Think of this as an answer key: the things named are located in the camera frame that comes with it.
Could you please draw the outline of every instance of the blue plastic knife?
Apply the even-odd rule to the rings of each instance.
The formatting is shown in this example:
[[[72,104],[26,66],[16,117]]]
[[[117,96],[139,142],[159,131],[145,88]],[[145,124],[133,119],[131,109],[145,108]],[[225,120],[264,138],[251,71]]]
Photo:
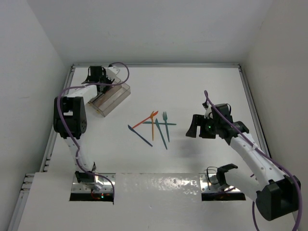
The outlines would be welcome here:
[[[136,132],[130,125],[128,125],[129,130],[131,130],[132,132],[134,132],[137,136],[139,136],[141,139],[143,139],[144,142],[146,142],[148,145],[150,145],[151,147],[153,147],[153,145],[150,144],[150,142],[148,142],[145,138],[143,138],[138,132]]]

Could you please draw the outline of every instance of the plastic fork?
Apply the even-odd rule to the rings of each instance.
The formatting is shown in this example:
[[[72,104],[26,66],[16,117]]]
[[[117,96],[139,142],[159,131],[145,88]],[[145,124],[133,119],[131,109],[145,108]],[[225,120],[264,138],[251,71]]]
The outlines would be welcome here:
[[[168,119],[167,112],[163,112],[163,120],[165,121],[168,142],[170,142],[167,119]]]
[[[144,119],[143,121],[141,121],[140,123],[138,123],[138,124],[136,124],[135,126],[133,126],[132,128],[135,128],[135,127],[139,126],[140,124],[142,124],[143,122],[147,121],[149,118],[151,118],[151,115],[150,115],[149,117],[147,117],[146,119]]]

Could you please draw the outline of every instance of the metal base plate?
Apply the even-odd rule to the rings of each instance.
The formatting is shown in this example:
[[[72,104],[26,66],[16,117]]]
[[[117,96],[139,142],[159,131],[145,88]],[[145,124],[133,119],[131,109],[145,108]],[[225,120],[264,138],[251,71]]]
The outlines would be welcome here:
[[[245,195],[233,186],[222,187],[218,184],[216,173],[199,174],[202,201],[246,200]]]
[[[115,173],[97,173],[107,177],[113,185],[116,183]],[[102,177],[95,176],[97,182],[100,183],[101,188],[95,187],[94,183],[78,183],[76,176],[74,176],[70,201],[113,201],[113,189],[109,181]]]

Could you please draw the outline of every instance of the teal plastic knife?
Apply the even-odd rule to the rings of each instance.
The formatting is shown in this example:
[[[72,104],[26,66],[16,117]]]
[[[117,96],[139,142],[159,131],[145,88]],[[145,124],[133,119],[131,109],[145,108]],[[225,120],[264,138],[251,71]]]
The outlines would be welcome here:
[[[162,133],[162,131],[161,131],[161,129],[160,129],[159,122],[158,122],[157,119],[155,120],[155,124],[156,124],[156,126],[157,126],[157,128],[158,128],[158,130],[159,130],[160,136],[162,137],[162,140],[163,140],[163,142],[164,142],[165,148],[168,150],[167,145],[166,145],[165,138],[164,138],[163,133]]]

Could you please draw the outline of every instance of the orange plastic fork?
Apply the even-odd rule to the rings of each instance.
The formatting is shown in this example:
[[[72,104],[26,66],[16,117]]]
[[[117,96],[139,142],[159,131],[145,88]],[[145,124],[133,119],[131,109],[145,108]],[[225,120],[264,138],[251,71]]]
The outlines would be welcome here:
[[[154,114],[151,113],[151,115],[149,117],[147,117],[146,119],[144,119],[143,121],[141,121],[140,123],[136,124],[135,126],[133,126],[132,128],[134,129],[135,127],[139,126],[140,124],[142,124],[143,122],[147,121],[148,119],[150,119],[152,116],[157,115],[158,111],[155,112]]]

